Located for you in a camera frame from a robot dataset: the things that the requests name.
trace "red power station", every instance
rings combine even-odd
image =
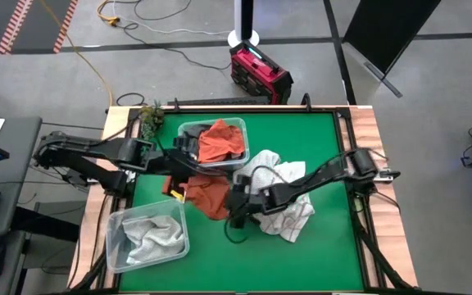
[[[287,104],[291,74],[248,41],[230,49],[234,82],[252,96],[266,96],[270,104]]]

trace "green mat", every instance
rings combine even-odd
[[[308,173],[339,151],[329,113],[166,114],[160,139],[171,147],[182,123],[230,117],[245,120],[251,158],[269,149],[282,162],[305,161]],[[163,181],[162,176],[140,176],[134,206],[168,199],[161,194]],[[246,242],[232,244],[224,235],[224,221],[209,220],[187,203],[188,255],[124,273],[120,291],[362,290],[345,186],[329,184],[310,196],[315,214],[295,243],[249,224],[243,231],[229,230],[234,239],[248,236]]]

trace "clear plastic bin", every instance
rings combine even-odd
[[[243,168],[245,163],[249,161],[249,157],[251,153],[249,152],[249,141],[247,138],[247,127],[245,126],[245,121],[241,118],[221,118],[227,125],[229,126],[236,126],[242,131],[243,136],[243,143],[245,144],[245,152],[243,152],[243,158],[241,159],[234,159],[234,160],[227,160],[227,161],[220,161],[220,162],[212,162],[212,163],[204,163],[199,164],[201,167],[206,168],[214,168],[214,169],[222,169],[222,170],[237,170]],[[187,122],[183,123],[178,128],[178,136],[183,135],[184,131],[191,126],[194,125],[213,125],[218,120],[203,120],[203,121],[194,121],[194,122]]]
[[[134,220],[138,218],[151,218],[154,216],[171,216],[179,224],[184,235],[184,250],[178,254],[168,257],[162,257],[151,261],[145,261],[135,265],[127,264],[127,257],[132,250],[132,242],[127,238],[123,230],[123,220]],[[185,222],[185,213],[183,204],[171,199],[163,202],[138,206],[125,211],[118,211],[111,214],[107,224],[107,266],[115,274],[123,273],[129,270],[137,270],[146,266],[172,261],[187,255],[189,250],[187,224]]]

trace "gray concrete floor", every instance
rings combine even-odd
[[[69,34],[78,45],[134,43],[94,15],[98,0],[80,1]],[[358,0],[332,0],[341,35],[345,34]],[[172,0],[140,7],[150,16],[164,15],[185,3]],[[130,16],[126,7],[122,14]],[[256,29],[264,37],[330,36],[323,3],[256,1]],[[190,28],[221,31],[232,27],[232,2],[197,0],[175,18],[152,21],[161,30]],[[472,1],[443,1],[421,34],[472,32]],[[197,34],[161,35],[135,32],[148,42],[224,39]],[[314,103],[347,103],[333,45],[270,45],[261,49],[293,73],[290,103],[302,94]],[[228,48],[191,48],[191,58],[225,66]],[[460,164],[470,144],[472,125],[472,39],[415,41],[388,76],[403,93],[396,98],[380,85],[347,48],[347,65],[359,104],[372,104],[391,166],[401,170],[395,182],[411,256],[422,288],[472,293],[472,169]],[[178,99],[241,97],[228,71],[192,66],[180,55],[161,50],[90,52],[85,56],[103,73],[116,96],[143,93],[149,102]],[[42,116],[45,121],[100,127],[108,106],[98,78],[71,53],[42,56],[0,56],[0,116]],[[99,130],[44,126],[42,134],[61,129],[98,137]],[[29,179],[47,176],[30,171]],[[69,186],[28,184],[22,202],[84,200]],[[27,276],[24,294],[61,290],[66,276],[39,271]]]

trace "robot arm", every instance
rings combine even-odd
[[[120,170],[109,171],[88,158],[105,159]],[[34,154],[36,165],[45,169],[67,167],[75,171],[66,181],[95,179],[105,192],[117,197],[125,195],[128,170],[144,175],[193,176],[201,173],[197,164],[187,158],[179,149],[157,151],[156,144],[138,138],[114,138],[97,141],[90,138],[70,136],[62,132],[52,132],[41,138]]]
[[[343,165],[343,159],[337,157],[300,179],[288,184],[272,184],[261,188],[257,194],[245,192],[251,181],[250,177],[239,177],[225,203],[232,216],[230,225],[242,228],[246,216],[255,213],[270,215],[283,211],[304,193],[333,182],[345,181],[355,184],[358,188],[373,188],[373,179],[378,174],[378,168],[370,151],[361,148],[345,153],[344,157],[352,163],[354,172],[348,172]]]

